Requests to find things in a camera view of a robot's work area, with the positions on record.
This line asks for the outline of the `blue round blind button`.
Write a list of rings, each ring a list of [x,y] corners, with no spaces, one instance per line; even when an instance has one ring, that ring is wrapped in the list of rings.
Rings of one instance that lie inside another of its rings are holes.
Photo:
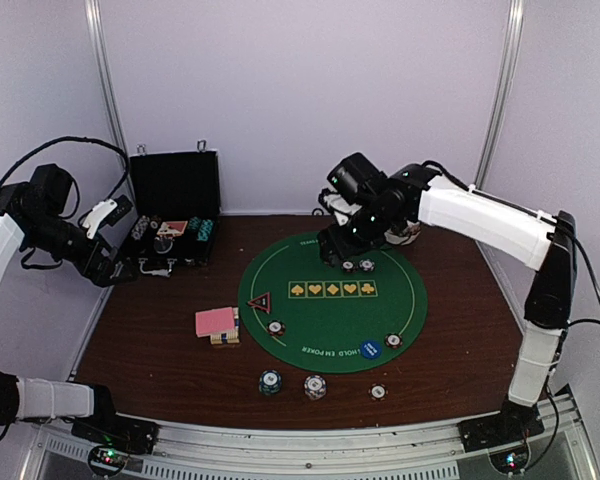
[[[365,340],[360,344],[360,354],[368,360],[375,360],[381,357],[383,348],[380,343],[375,340]]]

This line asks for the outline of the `red black triangular button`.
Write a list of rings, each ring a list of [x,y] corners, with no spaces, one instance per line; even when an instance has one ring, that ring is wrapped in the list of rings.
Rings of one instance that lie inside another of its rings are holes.
[[[271,293],[267,291],[261,295],[258,295],[248,300],[247,306],[254,310],[270,314],[272,310]]]

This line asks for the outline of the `brown red chip stack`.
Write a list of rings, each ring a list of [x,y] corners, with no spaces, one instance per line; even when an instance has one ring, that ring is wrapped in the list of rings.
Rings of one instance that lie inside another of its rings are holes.
[[[386,398],[387,396],[387,388],[383,384],[373,384],[369,388],[369,395],[373,400],[380,401]]]

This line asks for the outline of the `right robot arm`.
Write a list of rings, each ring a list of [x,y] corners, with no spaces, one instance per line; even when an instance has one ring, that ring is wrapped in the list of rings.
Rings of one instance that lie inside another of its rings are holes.
[[[419,223],[473,240],[528,270],[531,284],[506,394],[509,406],[492,423],[499,440],[515,440],[531,424],[529,409],[557,366],[568,329],[577,276],[574,218],[494,197],[433,160],[388,175],[356,152],[341,160],[326,182],[320,201],[335,220],[318,242],[320,257],[330,266],[378,249],[390,232]]]

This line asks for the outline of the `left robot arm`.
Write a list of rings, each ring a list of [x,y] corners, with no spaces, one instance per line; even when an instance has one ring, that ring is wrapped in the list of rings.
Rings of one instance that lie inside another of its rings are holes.
[[[92,207],[75,224],[64,216],[73,177],[56,164],[35,169],[30,180],[0,186],[0,300],[14,286],[9,274],[18,255],[47,253],[53,267],[72,265],[86,280],[108,288],[133,281],[138,270],[132,260],[102,235],[132,209],[124,194]],[[86,429],[103,444],[117,442],[124,424],[103,386],[71,381],[27,378],[0,370],[0,426],[17,421],[56,418],[84,419]]]

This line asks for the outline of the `clear dealer button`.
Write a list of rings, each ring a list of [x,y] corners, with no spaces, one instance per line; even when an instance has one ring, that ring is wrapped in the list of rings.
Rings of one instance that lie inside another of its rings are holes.
[[[153,242],[154,251],[159,255],[169,253],[173,248],[174,240],[166,237],[156,237]]]

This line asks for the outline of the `brown chips in case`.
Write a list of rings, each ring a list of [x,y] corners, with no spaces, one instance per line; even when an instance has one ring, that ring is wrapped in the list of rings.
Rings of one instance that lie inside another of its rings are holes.
[[[162,219],[158,215],[154,215],[150,218],[150,227],[152,229],[158,229],[162,223]]]

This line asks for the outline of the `red card deck in case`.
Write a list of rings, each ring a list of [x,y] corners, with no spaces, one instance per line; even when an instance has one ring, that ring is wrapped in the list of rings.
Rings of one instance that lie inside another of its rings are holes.
[[[158,228],[156,235],[164,237],[182,236],[188,227],[188,221],[165,221]]]

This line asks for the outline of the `blue green chip stack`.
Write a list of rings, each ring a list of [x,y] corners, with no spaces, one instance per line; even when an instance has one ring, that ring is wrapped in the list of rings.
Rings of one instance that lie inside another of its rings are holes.
[[[193,217],[189,220],[187,229],[191,231],[197,231],[200,228],[201,219],[199,217]]]

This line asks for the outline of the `black chip carrying case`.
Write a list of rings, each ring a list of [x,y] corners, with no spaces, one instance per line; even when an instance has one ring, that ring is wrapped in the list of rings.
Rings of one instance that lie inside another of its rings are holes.
[[[154,153],[131,158],[138,219],[158,215],[162,222],[185,221],[193,217],[213,219],[215,228],[208,242],[196,240],[197,231],[186,230],[174,240],[172,250],[159,255],[153,242],[158,229],[150,226],[139,241],[130,232],[123,251],[147,266],[162,267],[170,261],[180,265],[204,266],[209,262],[218,230],[221,210],[219,155],[215,150]]]

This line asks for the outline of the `teal chip stack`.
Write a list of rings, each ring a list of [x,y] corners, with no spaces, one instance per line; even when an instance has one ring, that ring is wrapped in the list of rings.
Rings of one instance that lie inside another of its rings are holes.
[[[204,219],[200,222],[197,230],[196,240],[199,242],[208,242],[215,228],[213,219]]]

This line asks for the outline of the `pink backed card deck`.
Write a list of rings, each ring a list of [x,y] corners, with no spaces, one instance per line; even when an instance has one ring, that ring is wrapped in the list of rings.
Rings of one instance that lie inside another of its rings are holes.
[[[224,334],[236,326],[236,309],[223,307],[195,313],[195,333],[199,338]]]

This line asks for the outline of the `round green poker mat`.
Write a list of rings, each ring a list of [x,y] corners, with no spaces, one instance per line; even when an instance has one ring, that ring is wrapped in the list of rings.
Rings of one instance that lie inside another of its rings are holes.
[[[269,354],[299,369],[347,374],[379,367],[416,341],[424,328],[428,296],[424,281],[398,251],[384,247],[365,254],[375,270],[345,273],[319,257],[314,232],[293,235],[261,252],[246,268],[240,282],[240,319],[252,338]],[[270,314],[254,310],[247,301],[269,291]],[[267,324],[283,322],[282,336],[267,332]],[[385,345],[390,333],[403,345]],[[360,344],[375,340],[380,358],[368,360]]]

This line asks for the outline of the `gold card deck box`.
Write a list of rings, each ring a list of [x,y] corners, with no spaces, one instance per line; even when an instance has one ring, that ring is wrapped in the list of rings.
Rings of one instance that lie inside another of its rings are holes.
[[[218,310],[219,319],[225,322],[232,318],[234,324],[231,329],[217,331],[209,336],[212,345],[239,344],[240,343],[240,318],[237,307],[226,307]]]

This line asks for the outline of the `dark blue chip stack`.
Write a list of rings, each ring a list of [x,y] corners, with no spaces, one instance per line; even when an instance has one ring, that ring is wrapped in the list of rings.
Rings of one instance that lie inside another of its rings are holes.
[[[275,395],[282,388],[282,376],[276,370],[265,370],[259,377],[259,392],[266,396]]]

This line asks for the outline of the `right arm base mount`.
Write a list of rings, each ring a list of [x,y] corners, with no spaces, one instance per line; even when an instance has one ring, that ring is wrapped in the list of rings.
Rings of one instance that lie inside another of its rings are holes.
[[[522,442],[529,436],[542,434],[545,427],[536,414],[525,417],[499,412],[461,421],[458,430],[464,451],[469,453]]]

